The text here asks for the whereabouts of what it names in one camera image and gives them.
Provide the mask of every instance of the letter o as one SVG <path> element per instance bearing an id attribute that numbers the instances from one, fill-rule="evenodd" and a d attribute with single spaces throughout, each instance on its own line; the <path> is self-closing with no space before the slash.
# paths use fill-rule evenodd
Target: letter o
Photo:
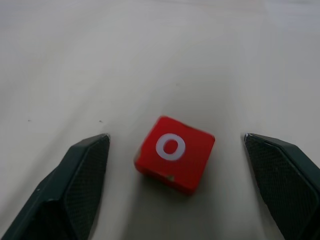
<path id="1" fill-rule="evenodd" d="M 165 152 L 164 148 L 168 141 L 174 140 L 178 143 L 178 147 L 176 148 L 175 152 L 172 154 L 168 154 Z M 185 141 L 178 135 L 173 133 L 167 133 L 162 135 L 156 145 L 155 150 L 158 153 L 158 155 L 168 161 L 176 161 L 185 153 L 186 150 L 186 144 Z"/>

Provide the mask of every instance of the white table surface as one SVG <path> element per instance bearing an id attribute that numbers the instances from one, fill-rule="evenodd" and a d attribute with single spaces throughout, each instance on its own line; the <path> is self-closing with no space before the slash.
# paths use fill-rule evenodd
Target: white table surface
<path id="1" fill-rule="evenodd" d="M 315 0 L 2 0 L 0 236 L 72 144 L 108 132 L 93 240 L 282 239 L 241 134 L 296 144 L 320 166 L 319 9 Z M 160 115 L 216 137 L 191 198 L 133 166 Z"/>

